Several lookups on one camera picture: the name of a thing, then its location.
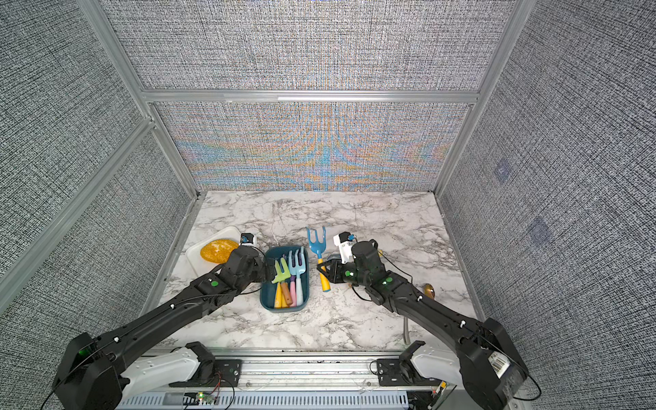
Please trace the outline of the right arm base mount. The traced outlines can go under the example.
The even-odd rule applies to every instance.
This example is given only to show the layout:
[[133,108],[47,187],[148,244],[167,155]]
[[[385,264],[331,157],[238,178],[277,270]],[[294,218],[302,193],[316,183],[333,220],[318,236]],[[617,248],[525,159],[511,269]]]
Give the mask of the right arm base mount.
[[401,355],[393,359],[377,359],[374,374],[378,377],[379,385],[383,387],[396,386],[432,386],[442,383],[441,379],[425,378],[411,362],[411,355],[421,347],[424,341],[415,341],[406,348]]

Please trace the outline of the teal plastic storage box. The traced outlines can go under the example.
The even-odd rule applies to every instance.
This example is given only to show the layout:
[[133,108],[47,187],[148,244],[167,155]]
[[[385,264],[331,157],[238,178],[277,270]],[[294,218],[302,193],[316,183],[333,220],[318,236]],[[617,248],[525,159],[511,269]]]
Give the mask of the teal plastic storage box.
[[261,286],[260,303],[274,313],[303,309],[309,301],[309,255],[302,246],[270,249],[265,254],[268,279]]

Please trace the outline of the purple rake pink handle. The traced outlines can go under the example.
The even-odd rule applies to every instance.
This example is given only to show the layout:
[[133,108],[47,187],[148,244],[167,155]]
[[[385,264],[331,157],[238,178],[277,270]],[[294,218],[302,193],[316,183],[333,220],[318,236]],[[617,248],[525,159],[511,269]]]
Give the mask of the purple rake pink handle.
[[297,291],[296,291],[296,277],[292,275],[290,279],[288,280],[288,287],[290,291],[290,301],[291,307],[295,307],[297,305]]

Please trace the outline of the small brass knob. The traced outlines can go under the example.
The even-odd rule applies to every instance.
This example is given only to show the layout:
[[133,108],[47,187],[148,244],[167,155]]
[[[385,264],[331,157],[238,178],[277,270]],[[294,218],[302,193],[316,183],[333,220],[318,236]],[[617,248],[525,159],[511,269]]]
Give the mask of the small brass knob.
[[436,292],[435,292],[434,287],[433,287],[431,284],[424,284],[422,290],[423,290],[423,293],[424,293],[427,297],[429,297],[429,298],[432,299],[432,300],[435,299]]

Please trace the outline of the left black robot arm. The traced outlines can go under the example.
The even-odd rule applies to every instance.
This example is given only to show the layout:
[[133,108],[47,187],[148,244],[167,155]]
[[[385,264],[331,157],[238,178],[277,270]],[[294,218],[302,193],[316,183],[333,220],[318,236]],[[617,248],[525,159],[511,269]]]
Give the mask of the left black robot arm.
[[167,384],[213,383],[215,361],[201,343],[154,359],[145,353],[229,304],[250,284],[271,282],[274,276],[259,249],[239,246],[226,263],[147,314],[99,336],[83,332],[72,339],[56,370],[53,394],[66,409],[115,409],[128,397]]

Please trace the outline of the green rake brown handle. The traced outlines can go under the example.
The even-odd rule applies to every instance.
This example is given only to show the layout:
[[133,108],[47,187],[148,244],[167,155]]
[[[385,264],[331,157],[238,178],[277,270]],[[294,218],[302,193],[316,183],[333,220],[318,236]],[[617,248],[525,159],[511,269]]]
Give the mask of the green rake brown handle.
[[290,273],[290,268],[288,267],[287,264],[287,260],[285,258],[280,258],[276,260],[274,263],[274,269],[275,269],[275,277],[273,279],[273,283],[276,285],[276,287],[277,287],[277,283],[280,283],[282,288],[282,294],[284,298],[282,309],[289,308],[291,301],[290,301],[290,291],[289,291],[287,280],[290,279],[291,273]]

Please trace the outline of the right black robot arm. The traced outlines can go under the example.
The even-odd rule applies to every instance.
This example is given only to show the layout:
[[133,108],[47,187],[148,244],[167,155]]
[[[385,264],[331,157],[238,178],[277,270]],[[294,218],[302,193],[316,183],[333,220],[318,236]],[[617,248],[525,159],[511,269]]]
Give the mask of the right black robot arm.
[[427,297],[384,266],[374,240],[356,243],[351,252],[352,261],[320,261],[317,270],[333,284],[362,286],[374,304],[445,343],[458,358],[461,385],[480,408],[503,409],[515,398],[529,372],[501,323],[481,322]]

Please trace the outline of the light blue rake white handle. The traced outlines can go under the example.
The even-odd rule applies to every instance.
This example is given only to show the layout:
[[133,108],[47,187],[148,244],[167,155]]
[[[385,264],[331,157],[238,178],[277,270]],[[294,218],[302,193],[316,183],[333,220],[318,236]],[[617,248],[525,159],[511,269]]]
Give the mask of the light blue rake white handle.
[[305,302],[302,275],[306,272],[307,267],[304,247],[290,251],[288,254],[288,266],[291,276],[294,275],[296,277],[297,305],[294,308],[301,307]]

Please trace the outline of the aluminium front rail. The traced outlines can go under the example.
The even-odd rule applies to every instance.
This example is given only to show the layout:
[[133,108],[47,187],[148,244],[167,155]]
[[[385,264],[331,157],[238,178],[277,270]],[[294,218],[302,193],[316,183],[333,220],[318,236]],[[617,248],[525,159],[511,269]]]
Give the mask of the aluminium front rail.
[[[374,374],[377,359],[393,359],[400,351],[318,350],[210,350],[217,359],[241,360],[242,391],[374,391],[432,386],[379,385]],[[466,387],[457,355],[428,344],[411,355],[411,362],[425,378],[441,379],[456,389]]]

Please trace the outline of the blue rake yellow handle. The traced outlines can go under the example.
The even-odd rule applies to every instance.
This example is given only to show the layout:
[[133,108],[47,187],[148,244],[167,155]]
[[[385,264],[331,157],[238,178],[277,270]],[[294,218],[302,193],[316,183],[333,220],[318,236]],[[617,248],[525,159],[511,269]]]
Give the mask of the blue rake yellow handle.
[[276,287],[276,293],[275,293],[275,300],[274,300],[274,307],[275,309],[281,309],[283,306],[283,294],[282,294],[282,288],[280,283],[277,283]]

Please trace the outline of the blue fork yellow handle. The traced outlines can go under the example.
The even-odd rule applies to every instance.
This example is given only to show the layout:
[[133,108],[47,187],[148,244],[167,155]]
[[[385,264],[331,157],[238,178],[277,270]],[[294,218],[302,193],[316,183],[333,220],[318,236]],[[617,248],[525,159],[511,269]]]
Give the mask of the blue fork yellow handle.
[[[322,227],[321,231],[307,228],[307,240],[309,241],[310,250],[316,254],[318,258],[318,264],[323,263],[323,253],[326,250],[326,228]],[[319,267],[319,278],[321,282],[321,287],[323,292],[328,292],[331,290],[331,285],[326,278],[323,267]]]

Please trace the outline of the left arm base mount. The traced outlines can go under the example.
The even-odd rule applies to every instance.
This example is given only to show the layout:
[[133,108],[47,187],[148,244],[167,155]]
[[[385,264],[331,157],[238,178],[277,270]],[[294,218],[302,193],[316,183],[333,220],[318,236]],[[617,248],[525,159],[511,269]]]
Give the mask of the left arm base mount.
[[226,383],[231,382],[238,384],[241,367],[241,360],[217,359],[215,355],[202,343],[192,342],[186,345],[186,348],[196,354],[200,365],[196,372],[186,381],[169,384],[169,387],[210,387],[224,380]]

